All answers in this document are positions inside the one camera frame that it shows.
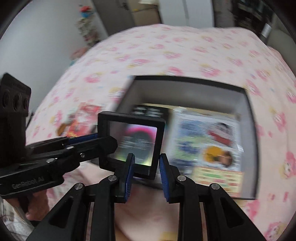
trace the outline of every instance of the white cabinet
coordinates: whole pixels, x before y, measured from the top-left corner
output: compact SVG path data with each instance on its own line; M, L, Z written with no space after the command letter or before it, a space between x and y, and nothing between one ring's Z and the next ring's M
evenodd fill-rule
M163 24L209 28L214 26L212 0L159 0Z

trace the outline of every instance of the human hand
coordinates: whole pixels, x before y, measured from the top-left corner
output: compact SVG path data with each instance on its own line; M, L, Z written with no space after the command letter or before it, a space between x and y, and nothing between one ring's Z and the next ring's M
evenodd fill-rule
M17 198L6 199L13 207L20 208L20 203ZM33 197L29 202L26 218L30 221L41 221L49 212L48 199L46 190L33 193Z

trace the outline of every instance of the triangular cutout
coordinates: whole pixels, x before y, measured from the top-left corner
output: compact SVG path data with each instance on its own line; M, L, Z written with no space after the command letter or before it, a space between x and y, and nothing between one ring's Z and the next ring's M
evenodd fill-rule
M234 228L236 226L242 225L244 220L237 214L237 212L232 208L232 206L227 202L225 198L220 198L221 205L226 218L226 223L229 228Z
M67 225L72 205L73 199L69 198L49 220L49 224L64 229Z

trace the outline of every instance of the gray door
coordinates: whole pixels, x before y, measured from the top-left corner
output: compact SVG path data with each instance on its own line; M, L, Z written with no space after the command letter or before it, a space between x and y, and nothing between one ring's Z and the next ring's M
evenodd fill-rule
M109 35L135 27L127 0L93 0Z

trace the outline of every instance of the bed sheet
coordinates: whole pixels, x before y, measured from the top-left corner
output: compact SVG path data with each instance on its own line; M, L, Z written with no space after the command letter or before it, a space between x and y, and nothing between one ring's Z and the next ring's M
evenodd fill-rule
M81 102L115 110L132 75L160 74L247 90L259 139L260 179L258 199L237 202L268 241L276 240L296 210L296 78L281 55L249 30L157 24L111 36L62 75L37 109L27 143L56 137L57 127ZM84 164L66 176L64 189L48 191L51 206L77 174L95 183L109 173ZM115 208L116 224L130 240L176 240L178 205L167 204L161 191L135 185L128 203Z

